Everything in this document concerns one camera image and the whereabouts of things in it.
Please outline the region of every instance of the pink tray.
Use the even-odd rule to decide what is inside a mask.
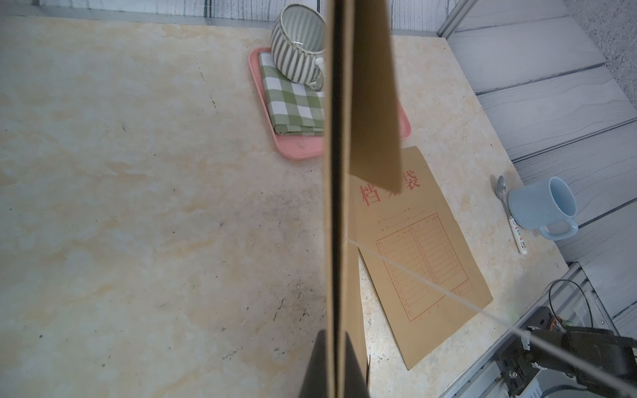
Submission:
[[[254,85],[257,86],[257,90],[260,94],[261,106],[268,121],[270,134],[272,134],[272,139],[275,141],[276,149],[278,149],[283,156],[292,160],[321,156],[323,154],[323,137],[282,136],[275,133],[272,123],[270,122],[268,100],[266,99],[266,91],[263,89],[261,66],[259,65],[259,53],[262,52],[270,52],[270,47],[259,47],[252,50],[248,56],[248,63],[250,64],[250,72],[252,72]],[[409,124],[407,115],[400,104],[398,104],[398,120],[400,124],[400,139],[406,139],[412,134],[412,126]]]

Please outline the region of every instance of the beige marble surface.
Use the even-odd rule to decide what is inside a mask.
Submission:
[[[324,327],[320,159],[280,156],[247,67],[269,32],[0,17],[0,395],[295,396]],[[396,37],[400,98],[516,320],[566,265],[512,241],[521,182],[444,39]],[[437,396],[481,315],[407,371],[364,268],[371,394]]]

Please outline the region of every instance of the wooden wall panel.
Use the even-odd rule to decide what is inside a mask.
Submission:
[[[577,260],[589,277],[617,330],[637,338],[637,202],[589,225],[557,246],[566,261]]]
[[[476,94],[606,62],[571,17],[457,32],[449,45]]]
[[[21,4],[24,6],[30,6],[31,5],[31,0],[0,0],[0,4],[1,3],[6,3],[6,4]]]
[[[637,118],[637,110],[605,66],[478,99],[514,162]]]
[[[392,29],[436,32],[447,19],[448,0],[391,0]]]
[[[637,122],[515,163],[515,168],[527,185],[562,178],[575,195],[575,220],[582,225],[637,197]]]
[[[43,6],[257,21],[274,21],[290,3],[317,7],[316,0],[40,0]]]
[[[478,0],[456,31],[519,24],[568,15],[569,12],[562,0]]]

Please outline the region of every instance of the green checkered cloth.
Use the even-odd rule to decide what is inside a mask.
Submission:
[[[276,68],[269,52],[259,54],[270,122],[281,135],[323,135],[323,92],[292,83]]]

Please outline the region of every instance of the dark stain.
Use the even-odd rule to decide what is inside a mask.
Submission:
[[[221,359],[226,359],[226,358],[230,357],[231,355],[234,355],[236,352],[237,352],[237,350],[235,350],[235,351],[231,352],[231,353],[230,353],[230,354],[228,354],[228,355],[224,355],[223,357],[221,357]]]

